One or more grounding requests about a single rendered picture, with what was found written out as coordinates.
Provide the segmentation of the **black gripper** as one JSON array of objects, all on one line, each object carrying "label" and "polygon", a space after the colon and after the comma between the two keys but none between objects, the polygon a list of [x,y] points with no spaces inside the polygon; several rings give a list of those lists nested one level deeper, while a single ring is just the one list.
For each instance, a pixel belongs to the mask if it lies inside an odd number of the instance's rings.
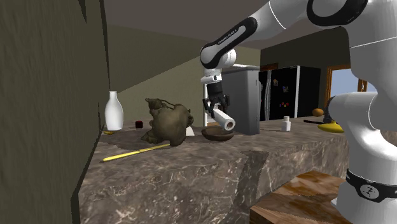
[{"label": "black gripper", "polygon": [[230,105],[230,96],[223,94],[221,82],[207,84],[208,98],[203,99],[204,109],[214,118],[214,107],[216,103],[220,103],[219,109],[227,113]]}]

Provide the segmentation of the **white cylinder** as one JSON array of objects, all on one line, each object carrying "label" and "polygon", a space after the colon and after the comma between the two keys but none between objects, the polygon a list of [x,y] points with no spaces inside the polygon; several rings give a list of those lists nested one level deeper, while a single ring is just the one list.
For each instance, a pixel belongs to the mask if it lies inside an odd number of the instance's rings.
[{"label": "white cylinder", "polygon": [[222,110],[213,109],[214,120],[226,131],[231,131],[235,127],[235,120],[224,113]]}]

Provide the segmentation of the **grey appliance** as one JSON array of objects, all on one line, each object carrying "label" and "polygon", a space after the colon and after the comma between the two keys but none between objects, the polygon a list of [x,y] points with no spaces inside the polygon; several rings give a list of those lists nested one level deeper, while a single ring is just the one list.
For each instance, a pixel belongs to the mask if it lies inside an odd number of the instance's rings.
[{"label": "grey appliance", "polygon": [[[233,131],[245,135],[260,133],[260,90],[258,66],[234,65],[222,69],[217,75],[203,76],[201,82],[205,86],[204,98],[208,98],[207,84],[221,82],[223,94],[230,96],[227,115],[235,120]],[[209,113],[205,120],[214,120]]]}]

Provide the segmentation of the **brown bowl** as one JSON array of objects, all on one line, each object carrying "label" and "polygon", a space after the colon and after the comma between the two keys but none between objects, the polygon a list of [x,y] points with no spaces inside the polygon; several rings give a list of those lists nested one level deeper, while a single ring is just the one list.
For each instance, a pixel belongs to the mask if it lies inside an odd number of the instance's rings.
[{"label": "brown bowl", "polygon": [[233,131],[227,131],[220,126],[206,127],[201,131],[201,133],[210,141],[227,141],[234,136]]}]

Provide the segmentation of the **olive brown figure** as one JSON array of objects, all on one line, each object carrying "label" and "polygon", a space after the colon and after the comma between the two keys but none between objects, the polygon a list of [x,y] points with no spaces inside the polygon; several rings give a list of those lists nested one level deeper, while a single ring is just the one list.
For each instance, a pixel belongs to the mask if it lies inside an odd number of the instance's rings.
[{"label": "olive brown figure", "polygon": [[169,141],[171,146],[182,144],[186,139],[186,129],[194,122],[190,109],[159,98],[145,98],[145,101],[153,119],[149,122],[151,129],[141,140],[151,144]]}]

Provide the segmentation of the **black refrigerator with magnets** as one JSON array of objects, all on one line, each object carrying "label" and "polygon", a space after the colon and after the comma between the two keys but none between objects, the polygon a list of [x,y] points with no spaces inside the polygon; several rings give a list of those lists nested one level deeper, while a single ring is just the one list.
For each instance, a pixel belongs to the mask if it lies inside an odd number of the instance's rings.
[{"label": "black refrigerator with magnets", "polygon": [[291,66],[259,72],[260,120],[312,116],[319,104],[321,70]]}]

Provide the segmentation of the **yellow stick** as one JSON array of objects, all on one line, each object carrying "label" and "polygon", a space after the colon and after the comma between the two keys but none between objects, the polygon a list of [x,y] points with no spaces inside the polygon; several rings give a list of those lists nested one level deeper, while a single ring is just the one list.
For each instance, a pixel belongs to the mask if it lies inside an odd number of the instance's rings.
[{"label": "yellow stick", "polygon": [[137,150],[137,151],[131,151],[131,152],[128,152],[128,153],[122,153],[122,154],[119,154],[119,155],[113,155],[113,156],[110,156],[110,157],[103,158],[101,160],[101,162],[109,162],[109,161],[112,161],[112,160],[117,160],[117,159],[120,159],[120,158],[129,157],[131,155],[136,155],[138,153],[144,153],[144,152],[151,151],[151,150],[157,150],[159,148],[164,148],[164,147],[167,147],[167,146],[170,146],[170,144],[163,144],[163,145],[158,145],[158,146],[153,146],[153,147],[149,147],[149,148],[140,149],[140,150]]}]

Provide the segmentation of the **white vase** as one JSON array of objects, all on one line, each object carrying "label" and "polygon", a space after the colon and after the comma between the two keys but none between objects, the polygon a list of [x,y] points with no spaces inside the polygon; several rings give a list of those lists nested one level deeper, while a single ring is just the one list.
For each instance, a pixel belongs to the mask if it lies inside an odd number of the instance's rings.
[{"label": "white vase", "polygon": [[123,108],[118,100],[117,91],[109,92],[109,100],[105,107],[106,127],[110,131],[123,128]]}]

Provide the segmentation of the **yellow rounded thing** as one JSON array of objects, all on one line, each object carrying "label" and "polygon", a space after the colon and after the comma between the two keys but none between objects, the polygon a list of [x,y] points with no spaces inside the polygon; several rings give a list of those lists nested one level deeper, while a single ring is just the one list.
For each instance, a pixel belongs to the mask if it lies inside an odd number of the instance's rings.
[{"label": "yellow rounded thing", "polygon": [[344,130],[336,121],[331,121],[330,123],[319,124],[317,127],[318,127],[318,129],[325,131],[325,132],[344,133]]}]

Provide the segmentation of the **wooden framed window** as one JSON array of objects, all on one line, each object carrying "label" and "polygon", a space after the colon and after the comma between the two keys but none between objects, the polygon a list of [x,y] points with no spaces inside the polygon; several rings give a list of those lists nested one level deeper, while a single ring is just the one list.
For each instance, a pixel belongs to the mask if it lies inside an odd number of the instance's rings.
[{"label": "wooden framed window", "polygon": [[349,64],[330,66],[326,69],[325,106],[328,105],[330,97],[338,94],[376,91],[376,88],[371,83],[355,77]]}]

